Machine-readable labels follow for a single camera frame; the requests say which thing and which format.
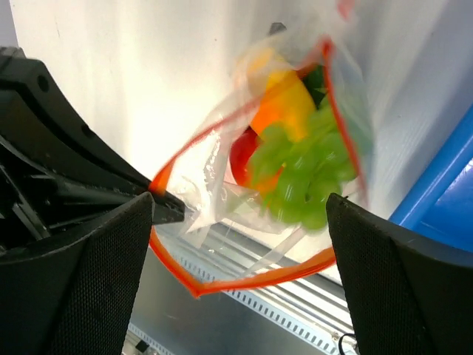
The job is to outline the clear zip bag orange zipper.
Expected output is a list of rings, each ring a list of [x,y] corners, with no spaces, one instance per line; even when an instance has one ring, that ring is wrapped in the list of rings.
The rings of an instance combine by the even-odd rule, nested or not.
[[[320,1],[237,58],[232,92],[155,175],[184,218],[150,246],[195,297],[331,267],[326,203],[367,202],[374,137],[346,45],[355,1]]]

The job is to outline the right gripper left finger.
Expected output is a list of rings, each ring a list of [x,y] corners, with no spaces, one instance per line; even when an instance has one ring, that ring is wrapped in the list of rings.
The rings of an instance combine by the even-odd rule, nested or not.
[[[140,284],[153,200],[1,256],[3,354],[119,354]]]

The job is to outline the yellow orange mango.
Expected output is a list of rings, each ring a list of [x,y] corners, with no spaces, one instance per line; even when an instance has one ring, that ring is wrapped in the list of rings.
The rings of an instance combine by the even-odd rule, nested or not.
[[[302,80],[272,48],[260,50],[247,68],[248,86],[263,95],[250,127],[259,136],[272,124],[281,124],[297,142],[308,134],[308,118],[316,106]]]

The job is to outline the green grape bunch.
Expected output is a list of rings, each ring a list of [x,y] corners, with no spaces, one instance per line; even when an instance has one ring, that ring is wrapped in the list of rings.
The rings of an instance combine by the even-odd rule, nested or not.
[[[347,148],[329,106],[308,118],[308,134],[291,141],[281,124],[259,136],[259,146],[248,160],[251,185],[281,171],[276,188],[261,195],[262,208],[277,222],[319,231],[327,225],[325,204],[330,193],[355,178]]]

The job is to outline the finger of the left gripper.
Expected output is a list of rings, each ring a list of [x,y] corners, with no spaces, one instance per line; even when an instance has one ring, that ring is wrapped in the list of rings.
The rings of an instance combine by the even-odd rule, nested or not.
[[[1,247],[94,220],[143,194],[147,182],[97,136],[2,137]]]
[[[1,137],[35,165],[86,186],[129,195],[149,180],[82,120],[42,61],[1,49]]]

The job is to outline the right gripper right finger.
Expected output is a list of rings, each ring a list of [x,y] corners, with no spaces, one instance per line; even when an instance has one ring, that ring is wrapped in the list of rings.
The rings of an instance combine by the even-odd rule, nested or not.
[[[472,253],[330,194],[329,234],[362,354],[471,354]]]

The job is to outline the grey toy fish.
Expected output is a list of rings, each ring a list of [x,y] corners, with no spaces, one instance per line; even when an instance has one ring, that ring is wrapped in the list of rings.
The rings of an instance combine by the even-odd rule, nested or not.
[[[287,28],[282,22],[274,22],[271,24],[270,29],[268,31],[268,35],[273,36],[277,33],[285,31]]]

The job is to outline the red orange mango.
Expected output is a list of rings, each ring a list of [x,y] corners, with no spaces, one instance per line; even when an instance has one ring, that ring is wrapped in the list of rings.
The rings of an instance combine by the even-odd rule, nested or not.
[[[252,174],[248,170],[248,160],[259,146],[259,136],[248,127],[232,144],[229,153],[231,173],[236,184],[245,188],[255,189],[265,195],[276,188],[281,171],[273,177],[262,181],[255,186],[251,185]]]

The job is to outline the green cucumber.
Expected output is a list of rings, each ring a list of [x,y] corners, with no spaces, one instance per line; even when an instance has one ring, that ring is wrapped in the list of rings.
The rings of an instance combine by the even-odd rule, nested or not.
[[[318,65],[308,73],[303,78],[303,83],[313,99],[316,108],[319,108],[327,94],[327,88],[324,83],[324,66]]]

